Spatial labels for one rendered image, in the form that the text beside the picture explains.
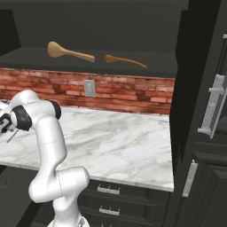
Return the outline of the dark lower cabinet door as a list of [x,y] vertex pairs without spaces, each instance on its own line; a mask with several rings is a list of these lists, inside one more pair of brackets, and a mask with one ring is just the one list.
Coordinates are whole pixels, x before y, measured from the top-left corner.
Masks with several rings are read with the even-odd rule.
[[[192,160],[198,164],[188,198],[182,196]],[[194,153],[176,172],[163,227],[227,227],[227,157]]]

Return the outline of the dark tall cabinet door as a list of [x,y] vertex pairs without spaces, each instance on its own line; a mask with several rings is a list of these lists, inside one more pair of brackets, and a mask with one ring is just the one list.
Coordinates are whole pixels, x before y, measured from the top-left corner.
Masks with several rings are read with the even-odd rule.
[[227,0],[189,0],[188,9],[181,14],[176,44],[178,69],[169,116],[173,166],[187,142],[222,4]]

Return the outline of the dark open wall cabinet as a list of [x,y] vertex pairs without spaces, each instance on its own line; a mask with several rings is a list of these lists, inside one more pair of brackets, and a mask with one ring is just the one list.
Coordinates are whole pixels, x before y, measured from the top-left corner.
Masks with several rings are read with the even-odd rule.
[[[188,0],[0,0],[0,67],[176,77],[176,43]],[[89,54],[52,58],[48,43]],[[105,55],[146,68],[107,63]]]

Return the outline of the small wooden spoon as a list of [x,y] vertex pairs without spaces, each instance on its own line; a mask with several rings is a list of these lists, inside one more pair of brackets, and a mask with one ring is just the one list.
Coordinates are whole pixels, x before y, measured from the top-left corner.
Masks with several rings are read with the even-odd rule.
[[131,60],[131,59],[123,59],[123,58],[119,58],[119,57],[115,57],[115,56],[112,56],[112,55],[105,55],[105,61],[107,63],[114,63],[114,62],[126,62],[126,63],[130,63],[130,64],[134,64],[134,65],[137,65],[137,66],[140,66],[142,68],[146,68],[146,65],[140,63],[140,62],[137,62],[135,60]]

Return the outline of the metallic utensil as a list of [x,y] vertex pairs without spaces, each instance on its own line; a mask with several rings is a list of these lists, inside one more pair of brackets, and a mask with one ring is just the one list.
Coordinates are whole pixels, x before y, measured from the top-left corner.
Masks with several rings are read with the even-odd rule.
[[19,132],[20,130],[17,129],[7,140],[6,140],[6,143],[10,143],[11,140],[17,135],[17,133]]

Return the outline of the dark drawer front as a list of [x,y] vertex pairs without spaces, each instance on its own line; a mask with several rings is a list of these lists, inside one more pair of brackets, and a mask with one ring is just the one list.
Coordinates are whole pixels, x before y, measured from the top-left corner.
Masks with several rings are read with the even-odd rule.
[[84,210],[102,215],[121,217],[139,222],[145,222],[144,206],[119,200],[105,200],[95,197],[85,197],[80,201]]
[[[99,185],[105,188],[107,188],[110,185],[110,188],[115,190],[117,190],[120,187],[121,190],[120,195],[98,192],[97,187]],[[89,186],[84,190],[83,193],[95,198],[101,198],[105,200],[119,200],[124,202],[130,202],[132,204],[137,205],[155,207],[155,204],[151,202],[151,199],[149,198],[149,191],[142,187],[91,179]]]

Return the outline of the grey wall outlet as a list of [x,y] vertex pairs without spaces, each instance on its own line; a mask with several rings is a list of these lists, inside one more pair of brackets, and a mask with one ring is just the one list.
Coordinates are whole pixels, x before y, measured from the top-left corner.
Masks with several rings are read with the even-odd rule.
[[86,97],[94,98],[96,96],[96,87],[93,80],[84,80],[83,87]]

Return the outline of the large wooden spoon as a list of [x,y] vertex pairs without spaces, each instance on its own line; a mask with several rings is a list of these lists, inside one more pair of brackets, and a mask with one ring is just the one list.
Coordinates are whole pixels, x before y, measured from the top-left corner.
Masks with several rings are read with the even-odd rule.
[[48,43],[47,49],[48,49],[49,55],[52,58],[58,58],[58,57],[61,57],[63,55],[71,55],[71,56],[77,57],[79,59],[87,60],[87,61],[92,62],[92,63],[95,62],[94,56],[89,55],[89,54],[85,54],[85,53],[80,53],[80,52],[77,52],[77,51],[67,50],[67,49],[63,48],[62,46],[60,46],[58,43],[53,42],[53,41]]

